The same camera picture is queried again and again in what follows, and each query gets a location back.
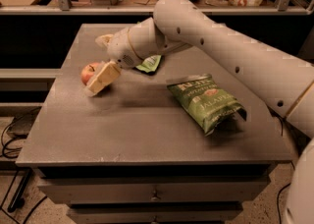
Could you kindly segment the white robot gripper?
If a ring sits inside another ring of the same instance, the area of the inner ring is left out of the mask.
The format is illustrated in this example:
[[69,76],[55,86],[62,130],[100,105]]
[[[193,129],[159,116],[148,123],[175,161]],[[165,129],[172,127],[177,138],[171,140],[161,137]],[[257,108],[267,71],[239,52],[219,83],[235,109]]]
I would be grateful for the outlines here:
[[97,45],[107,49],[107,54],[113,61],[99,63],[94,75],[85,84],[84,90],[88,96],[98,94],[117,79],[121,74],[121,68],[133,67],[133,51],[130,47],[128,32],[128,28],[123,28],[113,35],[104,34],[95,39]]

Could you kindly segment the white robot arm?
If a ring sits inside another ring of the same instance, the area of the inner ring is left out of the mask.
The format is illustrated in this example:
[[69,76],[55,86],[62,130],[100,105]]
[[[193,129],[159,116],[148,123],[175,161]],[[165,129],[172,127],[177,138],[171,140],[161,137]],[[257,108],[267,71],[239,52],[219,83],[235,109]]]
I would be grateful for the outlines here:
[[100,63],[86,84],[95,95],[123,69],[152,55],[194,46],[245,84],[273,111],[311,138],[292,176],[283,224],[314,223],[314,66],[207,18],[189,0],[158,0],[153,16],[115,33],[109,61]]

